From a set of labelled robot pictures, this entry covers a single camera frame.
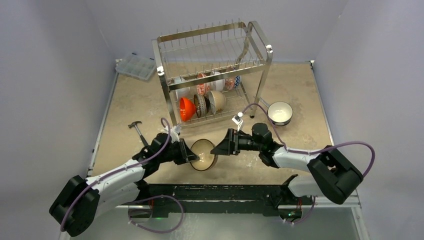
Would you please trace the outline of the beige bowl brown rim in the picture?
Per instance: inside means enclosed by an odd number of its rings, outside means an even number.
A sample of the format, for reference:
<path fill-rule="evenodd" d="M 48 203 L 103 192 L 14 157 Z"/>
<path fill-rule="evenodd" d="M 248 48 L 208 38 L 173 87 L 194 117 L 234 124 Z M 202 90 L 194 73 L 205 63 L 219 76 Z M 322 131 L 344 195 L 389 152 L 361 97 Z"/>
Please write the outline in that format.
<path fill-rule="evenodd" d="M 202 138 L 193 143 L 190 150 L 195 153 L 199 159 L 190 162 L 190 165 L 196 171 L 207 171 L 218 161 L 218 155 L 211 154 L 215 144 L 210 140 Z"/>

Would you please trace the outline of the white bowl brown outside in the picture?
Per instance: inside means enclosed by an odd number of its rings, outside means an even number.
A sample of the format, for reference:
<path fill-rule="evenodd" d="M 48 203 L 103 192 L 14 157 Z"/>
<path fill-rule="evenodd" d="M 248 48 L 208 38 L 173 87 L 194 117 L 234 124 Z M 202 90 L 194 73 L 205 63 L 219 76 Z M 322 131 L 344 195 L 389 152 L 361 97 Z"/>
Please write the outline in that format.
<path fill-rule="evenodd" d="M 227 102 L 225 95 L 221 91 L 211 90 L 208 92 L 207 97 L 210 102 L 211 111 L 214 115 L 223 112 Z"/>

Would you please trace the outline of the beige bowl dark patterned outside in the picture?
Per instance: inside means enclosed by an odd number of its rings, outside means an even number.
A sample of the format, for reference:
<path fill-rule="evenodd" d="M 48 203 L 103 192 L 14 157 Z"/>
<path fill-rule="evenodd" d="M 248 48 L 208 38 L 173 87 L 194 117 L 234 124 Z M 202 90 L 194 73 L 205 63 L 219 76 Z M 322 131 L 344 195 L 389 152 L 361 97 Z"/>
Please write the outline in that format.
<path fill-rule="evenodd" d="M 193 101 L 197 117 L 205 117 L 209 113 L 211 108 L 210 100 L 201 94 L 195 94 L 193 96 Z"/>

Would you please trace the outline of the orange white floral bowl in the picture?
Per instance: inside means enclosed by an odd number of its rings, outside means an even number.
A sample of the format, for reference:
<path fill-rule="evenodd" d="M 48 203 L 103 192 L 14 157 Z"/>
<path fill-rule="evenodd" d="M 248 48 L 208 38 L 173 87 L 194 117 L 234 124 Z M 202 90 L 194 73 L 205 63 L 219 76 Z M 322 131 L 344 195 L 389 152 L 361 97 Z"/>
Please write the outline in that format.
<path fill-rule="evenodd" d="M 202 95 L 202 96 L 206 96 L 208 94 L 208 92 L 211 90 L 211 83 L 210 82 L 206 82 L 206 83 L 201 83 L 196 85 L 195 87 L 197 94 Z"/>

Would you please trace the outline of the orange diamond pattern bowl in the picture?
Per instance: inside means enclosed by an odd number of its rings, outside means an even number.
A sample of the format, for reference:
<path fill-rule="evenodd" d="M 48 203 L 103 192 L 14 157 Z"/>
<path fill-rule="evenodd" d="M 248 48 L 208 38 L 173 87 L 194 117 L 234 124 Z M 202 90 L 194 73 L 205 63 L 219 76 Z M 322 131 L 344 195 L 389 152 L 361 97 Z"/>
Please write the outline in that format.
<path fill-rule="evenodd" d="M 225 79 L 225 87 L 228 91 L 232 91 L 240 85 L 241 81 L 242 79 L 240 75 L 228 77 Z"/>

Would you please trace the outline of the stainless steel dish rack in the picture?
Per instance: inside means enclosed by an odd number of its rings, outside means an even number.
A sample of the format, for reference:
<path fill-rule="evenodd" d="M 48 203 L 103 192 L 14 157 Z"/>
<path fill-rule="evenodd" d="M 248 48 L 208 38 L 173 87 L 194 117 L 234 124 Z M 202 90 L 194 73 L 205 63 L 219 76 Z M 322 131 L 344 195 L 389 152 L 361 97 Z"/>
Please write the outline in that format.
<path fill-rule="evenodd" d="M 156 72 L 171 122 L 195 127 L 225 119 L 246 109 L 256 116 L 260 97 L 273 61 L 273 47 L 255 20 L 199 26 L 195 29 L 161 35 L 152 40 Z M 208 113 L 182 121 L 177 91 L 196 85 L 241 76 L 240 85 L 226 88 L 226 107 L 221 113 Z"/>

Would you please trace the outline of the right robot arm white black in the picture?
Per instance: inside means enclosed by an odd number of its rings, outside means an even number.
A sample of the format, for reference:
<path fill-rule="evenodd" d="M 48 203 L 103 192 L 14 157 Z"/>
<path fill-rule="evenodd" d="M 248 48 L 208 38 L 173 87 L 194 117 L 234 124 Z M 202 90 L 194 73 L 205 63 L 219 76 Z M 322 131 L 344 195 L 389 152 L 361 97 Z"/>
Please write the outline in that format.
<path fill-rule="evenodd" d="M 268 167 L 310 174 L 292 177 L 281 189 L 280 196 L 288 204 L 303 196 L 324 196 L 341 205 L 364 180 L 364 175 L 335 146 L 328 145 L 311 152 L 285 147 L 274 141 L 265 123 L 254 124 L 251 134 L 228 129 L 211 154 L 236 156 L 241 151 L 257 151 L 260 160 Z"/>

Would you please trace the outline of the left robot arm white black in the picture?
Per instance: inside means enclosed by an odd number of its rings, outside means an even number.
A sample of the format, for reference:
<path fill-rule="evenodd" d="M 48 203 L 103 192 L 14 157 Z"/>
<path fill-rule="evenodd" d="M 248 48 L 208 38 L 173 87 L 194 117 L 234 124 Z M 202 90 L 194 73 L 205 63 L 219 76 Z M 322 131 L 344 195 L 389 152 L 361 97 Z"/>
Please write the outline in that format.
<path fill-rule="evenodd" d="M 87 230 L 95 218 L 117 206 L 142 205 L 157 198 L 167 198 L 163 193 L 151 195 L 144 180 L 155 173 L 160 164 L 182 165 L 197 160 L 199 156 L 184 139 L 172 139 L 167 133 L 159 133 L 151 144 L 123 165 L 97 176 L 70 178 L 48 212 L 60 224 L 62 232 L 76 237 Z"/>

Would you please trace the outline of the white bowl teal outside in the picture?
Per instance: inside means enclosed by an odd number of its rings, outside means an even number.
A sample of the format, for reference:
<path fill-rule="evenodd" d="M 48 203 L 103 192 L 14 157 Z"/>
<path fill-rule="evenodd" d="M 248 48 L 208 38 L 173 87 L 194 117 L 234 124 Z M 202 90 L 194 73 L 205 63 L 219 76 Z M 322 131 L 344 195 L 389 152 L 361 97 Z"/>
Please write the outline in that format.
<path fill-rule="evenodd" d="M 283 101 L 277 101 L 269 105 L 267 115 L 276 126 L 288 125 L 293 117 L 293 108 Z"/>

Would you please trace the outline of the black hammer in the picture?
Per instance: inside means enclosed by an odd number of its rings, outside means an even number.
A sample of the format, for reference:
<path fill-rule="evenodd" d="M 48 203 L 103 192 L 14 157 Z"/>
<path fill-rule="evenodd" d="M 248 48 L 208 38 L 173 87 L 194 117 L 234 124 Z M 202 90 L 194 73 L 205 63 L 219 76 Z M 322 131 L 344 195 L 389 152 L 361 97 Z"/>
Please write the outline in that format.
<path fill-rule="evenodd" d="M 142 133 L 141 133 L 141 131 L 140 131 L 139 127 L 138 127 L 138 125 L 141 125 L 141 124 L 142 124 L 142 122 L 141 122 L 141 121 L 139 121 L 139 120 L 137 120 L 137 121 L 134 121 L 134 122 L 130 123 L 130 124 L 128 125 L 128 128 L 129 128 L 129 129 L 134 128 L 134 129 L 136 130 L 137 134 L 139 135 L 139 138 L 140 138 L 140 140 L 141 140 L 142 144 L 143 144 L 145 147 L 147 147 L 147 146 L 149 146 L 149 143 L 147 142 L 146 138 L 142 135 Z"/>

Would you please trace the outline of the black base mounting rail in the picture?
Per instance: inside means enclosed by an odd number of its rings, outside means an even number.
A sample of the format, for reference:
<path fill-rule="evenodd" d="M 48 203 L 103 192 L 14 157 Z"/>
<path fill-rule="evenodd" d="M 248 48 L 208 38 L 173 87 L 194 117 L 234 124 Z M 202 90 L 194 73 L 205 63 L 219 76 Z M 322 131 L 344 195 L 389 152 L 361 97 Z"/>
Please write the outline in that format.
<path fill-rule="evenodd" d="M 261 214 L 265 217 L 293 218 L 305 213 L 312 197 L 291 196 L 285 184 L 138 184 L 137 196 L 124 206 L 129 209 L 152 208 L 154 218 L 170 213 Z"/>

